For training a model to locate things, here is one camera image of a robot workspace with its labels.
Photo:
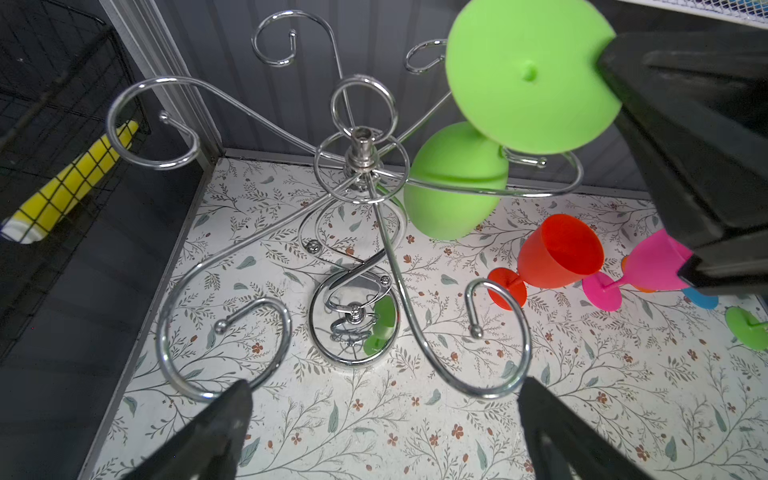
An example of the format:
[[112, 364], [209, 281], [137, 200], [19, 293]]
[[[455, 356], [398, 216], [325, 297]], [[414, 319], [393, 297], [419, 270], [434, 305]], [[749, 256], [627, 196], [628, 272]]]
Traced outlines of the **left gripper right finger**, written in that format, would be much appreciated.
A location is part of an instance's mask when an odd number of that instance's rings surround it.
[[538, 380], [524, 380], [518, 408], [537, 479], [647, 479]]

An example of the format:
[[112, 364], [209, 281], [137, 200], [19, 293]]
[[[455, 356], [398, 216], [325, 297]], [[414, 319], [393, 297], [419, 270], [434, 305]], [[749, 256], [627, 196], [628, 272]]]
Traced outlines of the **pink plastic wine glass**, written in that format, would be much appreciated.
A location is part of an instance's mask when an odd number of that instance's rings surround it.
[[[682, 290], [688, 284], [681, 280], [678, 271], [693, 256], [693, 251], [679, 243], [661, 229], [639, 243], [629, 254], [627, 276], [637, 285], [657, 291]], [[630, 280], [622, 277], [612, 280], [602, 272], [582, 281], [587, 299], [597, 308], [612, 312], [622, 305], [620, 287]]]

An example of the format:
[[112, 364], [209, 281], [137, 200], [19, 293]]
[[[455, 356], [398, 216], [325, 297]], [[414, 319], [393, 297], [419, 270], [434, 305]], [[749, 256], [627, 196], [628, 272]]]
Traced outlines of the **green plastic wine glass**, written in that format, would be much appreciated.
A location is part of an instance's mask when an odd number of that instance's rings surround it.
[[752, 313], [740, 308], [728, 308], [726, 324], [734, 337], [747, 348], [766, 351], [768, 347], [767, 323], [759, 321]]
[[466, 236], [497, 197], [448, 193], [505, 188], [502, 150], [540, 157], [569, 153], [601, 135], [621, 103], [597, 60], [615, 32], [588, 1], [471, 1], [446, 46], [447, 82], [463, 121], [430, 137], [404, 188], [410, 222], [437, 240]]

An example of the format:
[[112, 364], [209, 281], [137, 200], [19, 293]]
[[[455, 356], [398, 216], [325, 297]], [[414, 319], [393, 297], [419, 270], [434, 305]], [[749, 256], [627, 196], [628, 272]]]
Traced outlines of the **blue plastic wine glass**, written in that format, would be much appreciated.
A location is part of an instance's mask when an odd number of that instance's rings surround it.
[[689, 300], [693, 305], [705, 310], [713, 310], [719, 304], [717, 296], [704, 295], [698, 292], [695, 288], [686, 288], [682, 290], [685, 298]]

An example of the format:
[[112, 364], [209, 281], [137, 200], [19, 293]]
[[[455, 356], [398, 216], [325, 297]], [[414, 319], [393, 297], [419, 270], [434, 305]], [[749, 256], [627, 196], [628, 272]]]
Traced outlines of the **red plastic wine glass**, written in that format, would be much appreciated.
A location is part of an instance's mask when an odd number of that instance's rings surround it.
[[568, 286], [599, 272], [604, 260], [602, 244], [589, 225], [556, 214], [544, 220], [522, 244], [515, 270], [499, 267], [490, 272], [488, 279], [524, 305], [529, 286]]

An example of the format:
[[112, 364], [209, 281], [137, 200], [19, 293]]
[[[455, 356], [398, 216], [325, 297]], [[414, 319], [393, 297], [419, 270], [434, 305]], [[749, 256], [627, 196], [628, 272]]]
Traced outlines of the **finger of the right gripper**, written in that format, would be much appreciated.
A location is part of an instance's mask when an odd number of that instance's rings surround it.
[[598, 70], [616, 126], [704, 294], [767, 291], [767, 34], [624, 33]]

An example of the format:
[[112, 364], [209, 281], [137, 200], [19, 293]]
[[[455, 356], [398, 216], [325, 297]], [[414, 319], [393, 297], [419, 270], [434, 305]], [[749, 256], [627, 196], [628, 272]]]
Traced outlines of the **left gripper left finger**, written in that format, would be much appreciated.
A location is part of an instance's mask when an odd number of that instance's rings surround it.
[[252, 408], [247, 382], [235, 382], [126, 477], [233, 479]]

